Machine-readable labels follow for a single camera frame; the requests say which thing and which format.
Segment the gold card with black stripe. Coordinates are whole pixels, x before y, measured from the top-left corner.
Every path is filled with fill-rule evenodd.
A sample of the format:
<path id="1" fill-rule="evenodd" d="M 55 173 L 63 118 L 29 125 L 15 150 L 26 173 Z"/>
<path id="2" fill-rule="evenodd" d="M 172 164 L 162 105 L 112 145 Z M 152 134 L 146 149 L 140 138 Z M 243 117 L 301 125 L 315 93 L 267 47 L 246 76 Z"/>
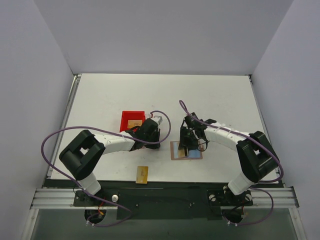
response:
<path id="1" fill-rule="evenodd" d="M 188 157 L 188 156 L 189 156 L 189 150 L 188 150 L 188 148 L 184 147 L 184 148 L 183 148 L 183 152 L 184 152 L 184 156 L 185 156 L 185 157 Z"/>

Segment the tan leather card holder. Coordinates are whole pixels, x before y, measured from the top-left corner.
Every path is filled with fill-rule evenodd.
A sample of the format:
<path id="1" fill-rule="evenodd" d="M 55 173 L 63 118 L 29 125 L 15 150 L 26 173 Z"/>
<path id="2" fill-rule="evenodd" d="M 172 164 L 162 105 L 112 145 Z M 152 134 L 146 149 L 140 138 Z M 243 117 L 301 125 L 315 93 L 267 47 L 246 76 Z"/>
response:
<path id="1" fill-rule="evenodd" d="M 186 148 L 179 149 L 179 141 L 170 142 L 170 157 L 172 161 L 182 160 L 201 160 L 202 152 L 199 150 L 187 150 Z"/>

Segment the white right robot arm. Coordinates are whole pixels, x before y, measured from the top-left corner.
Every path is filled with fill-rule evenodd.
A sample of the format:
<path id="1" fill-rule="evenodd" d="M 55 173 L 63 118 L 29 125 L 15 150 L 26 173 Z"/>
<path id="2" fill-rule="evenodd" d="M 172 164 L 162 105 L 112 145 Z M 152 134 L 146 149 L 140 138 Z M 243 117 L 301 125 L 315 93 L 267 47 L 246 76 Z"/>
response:
<path id="1" fill-rule="evenodd" d="M 266 135 L 261 131 L 254 133 L 233 130 L 213 119 L 203 121 L 195 113 L 184 117 L 179 131 L 179 149 L 197 150 L 203 141 L 223 145 L 238 155 L 241 172 L 232 179 L 223 192 L 224 201 L 236 204 L 242 193 L 261 182 L 265 176 L 279 167 L 279 160 Z"/>

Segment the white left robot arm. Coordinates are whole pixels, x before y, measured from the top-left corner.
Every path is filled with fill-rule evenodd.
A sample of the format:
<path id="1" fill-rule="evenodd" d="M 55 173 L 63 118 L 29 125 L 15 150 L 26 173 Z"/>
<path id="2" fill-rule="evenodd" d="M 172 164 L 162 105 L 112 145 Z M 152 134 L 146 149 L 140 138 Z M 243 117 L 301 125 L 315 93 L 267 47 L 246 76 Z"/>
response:
<path id="1" fill-rule="evenodd" d="M 143 147 L 159 149 L 161 116 L 146 119 L 141 126 L 122 131 L 122 136 L 81 131 L 60 153 L 59 160 L 87 192 L 85 200 L 92 206 L 103 200 L 101 185 L 93 170 L 102 155 L 135 151 Z"/>

